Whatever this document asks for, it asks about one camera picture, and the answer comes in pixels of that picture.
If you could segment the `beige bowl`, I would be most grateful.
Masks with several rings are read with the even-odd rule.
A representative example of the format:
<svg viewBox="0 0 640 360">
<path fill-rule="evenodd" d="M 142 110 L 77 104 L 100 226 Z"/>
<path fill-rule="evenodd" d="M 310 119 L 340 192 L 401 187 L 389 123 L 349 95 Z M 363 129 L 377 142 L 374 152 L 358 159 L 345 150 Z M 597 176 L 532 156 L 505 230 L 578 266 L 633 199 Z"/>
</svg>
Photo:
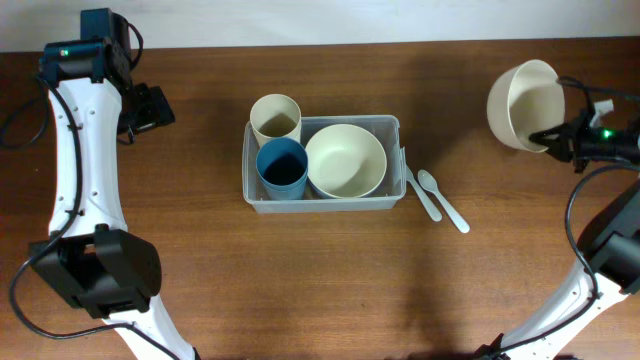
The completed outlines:
<svg viewBox="0 0 640 360">
<path fill-rule="evenodd" d="M 529 136 L 564 123 L 565 96 L 556 71 L 546 62 L 529 60 L 502 74 L 487 100 L 493 135 L 516 150 L 543 153 L 547 147 Z"/>
<path fill-rule="evenodd" d="M 336 124 L 315 133 L 305 147 L 308 178 L 333 196 L 352 196 L 380 186 L 388 161 L 381 142 L 368 130 Z"/>
</svg>

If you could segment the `white plastic spoon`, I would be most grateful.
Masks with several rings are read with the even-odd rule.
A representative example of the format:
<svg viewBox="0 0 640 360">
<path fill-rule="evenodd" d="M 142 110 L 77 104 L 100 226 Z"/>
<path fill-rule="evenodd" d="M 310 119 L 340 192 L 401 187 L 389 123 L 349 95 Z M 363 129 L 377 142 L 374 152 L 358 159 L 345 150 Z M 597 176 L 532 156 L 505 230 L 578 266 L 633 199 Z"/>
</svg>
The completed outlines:
<svg viewBox="0 0 640 360">
<path fill-rule="evenodd" d="M 466 220 L 440 192 L 437 181 L 433 175 L 431 175 L 428 171 L 421 169 L 418 171 L 418 182 L 424 190 L 427 190 L 436 197 L 436 199 L 440 202 L 441 206 L 449 216 L 451 222 L 461 233 L 466 234 L 470 231 L 470 226 L 466 222 Z"/>
</svg>

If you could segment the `white plastic fork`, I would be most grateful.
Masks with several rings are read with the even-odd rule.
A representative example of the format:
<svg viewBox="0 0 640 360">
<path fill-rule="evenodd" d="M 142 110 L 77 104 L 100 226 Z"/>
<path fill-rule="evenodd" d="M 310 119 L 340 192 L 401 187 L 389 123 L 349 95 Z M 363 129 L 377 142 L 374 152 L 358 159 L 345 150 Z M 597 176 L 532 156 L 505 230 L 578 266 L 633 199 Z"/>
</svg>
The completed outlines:
<svg viewBox="0 0 640 360">
<path fill-rule="evenodd" d="M 416 195 L 418 196 L 429 217 L 434 222 L 440 222 L 442 220 L 441 212 L 437 209 L 436 205 L 431 201 L 431 199 L 426 195 L 423 188 L 418 184 L 413 175 L 413 172 L 408 165 L 405 166 L 405 176 L 407 182 L 413 187 L 414 191 L 416 192 Z"/>
</svg>

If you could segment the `blue cup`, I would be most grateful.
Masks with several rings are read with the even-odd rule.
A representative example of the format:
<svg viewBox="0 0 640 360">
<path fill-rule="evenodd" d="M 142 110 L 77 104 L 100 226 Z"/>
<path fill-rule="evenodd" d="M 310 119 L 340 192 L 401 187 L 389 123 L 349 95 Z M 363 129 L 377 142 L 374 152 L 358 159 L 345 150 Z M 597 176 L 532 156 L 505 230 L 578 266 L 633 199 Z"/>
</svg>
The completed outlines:
<svg viewBox="0 0 640 360">
<path fill-rule="evenodd" d="M 271 200 L 301 200 L 304 197 L 306 178 L 301 178 L 288 185 L 275 185 L 266 180 L 262 181 L 265 190 Z"/>
<path fill-rule="evenodd" d="M 282 137 L 267 142 L 256 157 L 256 169 L 261 181 L 269 188 L 285 191 L 307 180 L 308 156 L 295 140 Z"/>
</svg>

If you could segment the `blue bowl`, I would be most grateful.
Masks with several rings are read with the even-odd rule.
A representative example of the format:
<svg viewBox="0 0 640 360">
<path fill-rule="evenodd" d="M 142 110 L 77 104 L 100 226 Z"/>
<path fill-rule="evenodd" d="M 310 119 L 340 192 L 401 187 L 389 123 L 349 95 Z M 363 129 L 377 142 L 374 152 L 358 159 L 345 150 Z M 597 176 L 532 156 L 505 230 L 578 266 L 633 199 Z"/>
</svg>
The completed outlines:
<svg viewBox="0 0 640 360">
<path fill-rule="evenodd" d="M 351 199 L 352 196 L 333 196 L 330 195 L 324 191 L 322 191 L 321 189 L 317 188 L 313 183 L 309 182 L 308 183 L 309 188 L 311 190 L 311 192 L 318 198 L 321 199 Z M 376 186 L 375 188 L 373 188 L 371 191 L 366 192 L 365 194 L 362 195 L 358 195 L 358 198 L 366 198 L 366 197 L 370 197 L 372 196 L 377 190 L 380 189 L 380 186 Z"/>
</svg>

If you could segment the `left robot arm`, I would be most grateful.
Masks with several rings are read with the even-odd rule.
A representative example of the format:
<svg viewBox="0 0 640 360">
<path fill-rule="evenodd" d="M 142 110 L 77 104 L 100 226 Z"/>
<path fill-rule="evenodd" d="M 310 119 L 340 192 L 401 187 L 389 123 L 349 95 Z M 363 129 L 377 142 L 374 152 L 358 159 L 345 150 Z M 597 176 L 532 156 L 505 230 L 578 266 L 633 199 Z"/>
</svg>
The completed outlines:
<svg viewBox="0 0 640 360">
<path fill-rule="evenodd" d="M 56 126 L 56 200 L 49 238 L 27 262 L 70 307 L 102 320 L 139 359 L 196 359 L 160 297 L 153 244 L 128 231 L 118 189 L 117 144 L 174 122 L 159 87 L 134 84 L 138 30 L 109 8 L 81 13 L 80 37 L 49 43 L 39 79 Z"/>
</svg>

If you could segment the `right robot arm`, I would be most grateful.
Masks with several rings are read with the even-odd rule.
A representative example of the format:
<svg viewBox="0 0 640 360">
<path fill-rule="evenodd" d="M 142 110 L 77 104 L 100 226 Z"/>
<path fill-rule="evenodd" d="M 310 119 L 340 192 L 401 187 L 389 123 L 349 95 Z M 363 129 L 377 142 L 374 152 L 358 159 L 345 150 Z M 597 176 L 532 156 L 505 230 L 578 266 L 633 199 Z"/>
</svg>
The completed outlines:
<svg viewBox="0 0 640 360">
<path fill-rule="evenodd" d="M 560 352 L 591 321 L 639 292 L 639 182 L 600 211 L 579 237 L 571 215 L 579 192 L 599 175 L 618 170 L 639 172 L 639 125 L 609 130 L 597 124 L 606 112 L 590 108 L 569 124 L 539 131 L 530 139 L 546 145 L 582 172 L 590 161 L 609 164 L 592 171 L 576 185 L 565 210 L 567 240 L 576 262 L 556 292 L 515 330 L 479 348 L 476 359 L 560 359 Z"/>
</svg>

